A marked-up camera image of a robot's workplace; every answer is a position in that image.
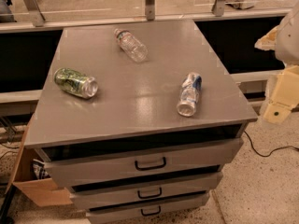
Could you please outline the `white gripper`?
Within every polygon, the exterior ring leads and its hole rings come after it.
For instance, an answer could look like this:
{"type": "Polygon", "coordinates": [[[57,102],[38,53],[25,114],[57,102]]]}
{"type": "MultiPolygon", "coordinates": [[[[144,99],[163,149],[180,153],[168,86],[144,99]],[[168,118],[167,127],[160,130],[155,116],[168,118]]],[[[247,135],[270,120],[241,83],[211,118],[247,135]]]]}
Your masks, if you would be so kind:
{"type": "Polygon", "coordinates": [[[257,40],[254,48],[275,50],[278,60],[293,64],[277,74],[275,87],[263,113],[267,122],[280,124],[299,105],[299,2],[278,27],[257,40]]]}

